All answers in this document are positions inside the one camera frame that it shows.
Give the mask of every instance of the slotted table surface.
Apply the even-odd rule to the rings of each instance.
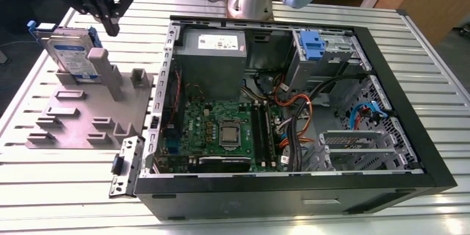
[[[169,15],[225,17],[224,3],[134,0],[109,37],[89,15],[68,11],[61,25],[92,24],[120,72],[157,73]],[[461,234],[470,233],[468,94],[412,22],[393,10],[273,4],[277,21],[365,26],[436,145],[457,187],[371,215],[160,222],[137,199],[108,199],[109,150],[29,150],[26,135],[54,90],[43,52],[0,119],[0,231],[43,234]]]

